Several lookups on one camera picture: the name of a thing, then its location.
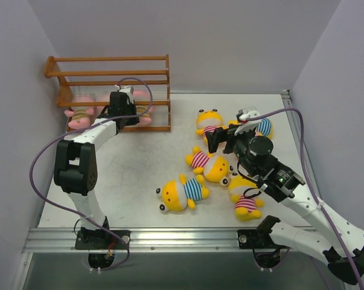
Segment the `pink plush face-down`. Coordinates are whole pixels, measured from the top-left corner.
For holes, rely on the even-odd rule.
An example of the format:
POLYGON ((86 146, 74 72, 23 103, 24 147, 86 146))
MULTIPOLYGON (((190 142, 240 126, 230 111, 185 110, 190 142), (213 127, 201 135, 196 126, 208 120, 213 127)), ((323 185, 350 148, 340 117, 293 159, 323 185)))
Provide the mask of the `pink plush face-down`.
POLYGON ((103 109, 109 105, 110 95, 109 94, 103 94, 98 99, 98 105, 95 107, 95 113, 97 115, 100 115, 103 109))

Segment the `pink plush orange stripes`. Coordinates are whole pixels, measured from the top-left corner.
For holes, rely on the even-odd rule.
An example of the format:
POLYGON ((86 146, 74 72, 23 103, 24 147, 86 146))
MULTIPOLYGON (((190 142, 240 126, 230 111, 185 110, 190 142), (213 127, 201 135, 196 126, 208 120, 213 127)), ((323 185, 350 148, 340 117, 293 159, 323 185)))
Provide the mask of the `pink plush orange stripes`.
MULTIPOLYGON (((137 90, 133 92, 133 98, 135 102, 138 101, 149 101, 150 95, 147 91, 137 90)), ((139 117, 139 123, 138 126, 146 126, 149 125, 152 122, 152 113, 155 110, 155 107, 152 106, 148 108, 148 105, 136 105, 136 113, 142 114, 144 111, 146 111, 145 114, 142 114, 139 117)))
POLYGON ((64 114, 69 118, 68 127, 73 130, 89 127, 94 113, 93 106, 71 106, 64 111, 64 114))

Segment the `pink plush blue stripes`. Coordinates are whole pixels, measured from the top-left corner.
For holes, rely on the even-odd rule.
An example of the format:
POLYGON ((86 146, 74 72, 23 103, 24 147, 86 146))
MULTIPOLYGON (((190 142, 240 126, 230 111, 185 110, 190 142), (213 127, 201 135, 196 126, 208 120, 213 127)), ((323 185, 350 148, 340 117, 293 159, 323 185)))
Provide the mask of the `pink plush blue stripes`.
POLYGON ((261 123, 257 126, 255 130, 256 136, 264 136, 269 139, 273 138, 273 124, 268 118, 261 120, 261 123))

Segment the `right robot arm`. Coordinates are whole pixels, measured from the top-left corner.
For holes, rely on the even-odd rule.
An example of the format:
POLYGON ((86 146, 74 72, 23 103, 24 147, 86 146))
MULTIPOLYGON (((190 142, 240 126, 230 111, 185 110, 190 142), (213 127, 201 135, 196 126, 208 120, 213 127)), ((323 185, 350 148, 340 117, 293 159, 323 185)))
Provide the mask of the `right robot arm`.
POLYGON ((263 193, 315 229, 313 233, 299 230, 268 216, 257 228, 257 242, 263 247, 275 244, 296 249, 326 264, 344 283, 358 285, 364 274, 364 230, 313 196, 303 178, 272 155, 273 143, 268 137, 256 136, 252 130, 237 134, 236 130, 220 127, 208 133, 209 152, 216 152, 224 143, 223 153, 233 153, 263 193))

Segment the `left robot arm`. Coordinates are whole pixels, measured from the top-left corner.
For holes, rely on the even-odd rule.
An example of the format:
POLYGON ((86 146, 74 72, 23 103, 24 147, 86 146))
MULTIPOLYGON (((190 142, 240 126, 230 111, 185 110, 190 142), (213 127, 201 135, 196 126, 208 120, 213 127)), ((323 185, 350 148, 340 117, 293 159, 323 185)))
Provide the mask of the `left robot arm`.
POLYGON ((110 93, 109 106, 95 120, 95 127, 87 129, 71 140, 61 140, 56 147, 54 183, 67 193, 75 209, 82 214, 79 237, 96 248, 110 243, 106 215, 101 211, 95 194, 98 179, 97 150, 124 126, 139 123, 133 99, 134 88, 122 86, 110 93), (92 219, 97 227, 88 220, 92 219))

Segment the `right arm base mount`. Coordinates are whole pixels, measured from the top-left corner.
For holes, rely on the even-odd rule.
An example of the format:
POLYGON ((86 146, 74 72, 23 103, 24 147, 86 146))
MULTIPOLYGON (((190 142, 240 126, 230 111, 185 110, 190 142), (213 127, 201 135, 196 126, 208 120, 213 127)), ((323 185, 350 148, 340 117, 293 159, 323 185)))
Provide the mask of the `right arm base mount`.
POLYGON ((260 247, 260 240, 256 230, 240 229, 237 231, 238 247, 240 249, 257 249, 260 247))

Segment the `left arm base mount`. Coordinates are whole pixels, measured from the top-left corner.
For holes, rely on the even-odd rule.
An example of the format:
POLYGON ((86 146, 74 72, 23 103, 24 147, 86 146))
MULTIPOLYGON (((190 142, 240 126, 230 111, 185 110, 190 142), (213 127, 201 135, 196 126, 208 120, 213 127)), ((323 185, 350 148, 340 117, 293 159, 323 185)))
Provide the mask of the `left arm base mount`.
POLYGON ((83 227, 77 232, 76 250, 125 250, 126 246, 103 230, 88 230, 83 227))

